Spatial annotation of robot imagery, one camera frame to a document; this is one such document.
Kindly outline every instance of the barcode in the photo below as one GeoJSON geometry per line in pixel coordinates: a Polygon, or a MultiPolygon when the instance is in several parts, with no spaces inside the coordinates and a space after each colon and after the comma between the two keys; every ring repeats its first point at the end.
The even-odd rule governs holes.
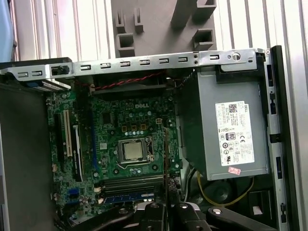
{"type": "Polygon", "coordinates": [[[229,104],[229,112],[230,113],[237,112],[237,105],[236,104],[229,104]]]}

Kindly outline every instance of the red black wire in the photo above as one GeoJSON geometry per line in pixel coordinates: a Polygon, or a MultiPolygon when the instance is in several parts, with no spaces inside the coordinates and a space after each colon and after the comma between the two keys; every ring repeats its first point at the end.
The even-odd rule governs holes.
{"type": "Polygon", "coordinates": [[[95,90],[103,90],[103,89],[108,89],[108,88],[113,88],[113,87],[118,87],[120,85],[126,84],[126,83],[134,83],[134,82],[139,82],[139,81],[144,81],[147,78],[153,77],[153,76],[158,76],[160,74],[164,73],[164,71],[162,72],[158,72],[158,73],[154,73],[154,74],[150,74],[148,76],[144,76],[141,78],[131,78],[131,79],[126,79],[126,80],[122,80],[116,83],[112,83],[109,85],[105,85],[105,86],[99,86],[99,87],[95,87],[93,84],[87,84],[87,83],[80,83],[78,81],[76,81],[77,84],[81,85],[81,86],[85,86],[85,87],[90,87],[90,88],[94,88],[95,90]]]}

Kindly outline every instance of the dell logo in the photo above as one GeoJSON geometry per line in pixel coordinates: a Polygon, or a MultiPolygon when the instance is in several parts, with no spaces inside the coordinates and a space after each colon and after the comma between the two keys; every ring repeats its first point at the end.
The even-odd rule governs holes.
{"type": "Polygon", "coordinates": [[[135,108],[147,108],[149,105],[147,103],[135,104],[135,108]]]}

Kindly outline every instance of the cpu socket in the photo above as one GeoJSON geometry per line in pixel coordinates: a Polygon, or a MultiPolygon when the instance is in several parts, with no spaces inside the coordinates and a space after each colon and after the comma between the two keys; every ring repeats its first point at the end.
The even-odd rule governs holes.
{"type": "Polygon", "coordinates": [[[119,141],[118,154],[122,164],[147,161],[148,149],[145,139],[119,141]]]}

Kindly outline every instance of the warning label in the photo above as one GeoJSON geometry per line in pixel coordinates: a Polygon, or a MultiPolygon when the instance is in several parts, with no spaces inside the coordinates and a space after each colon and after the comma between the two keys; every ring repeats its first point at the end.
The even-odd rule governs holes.
{"type": "Polygon", "coordinates": [[[221,165],[254,162],[249,105],[238,101],[217,103],[215,107],[221,165]]]}

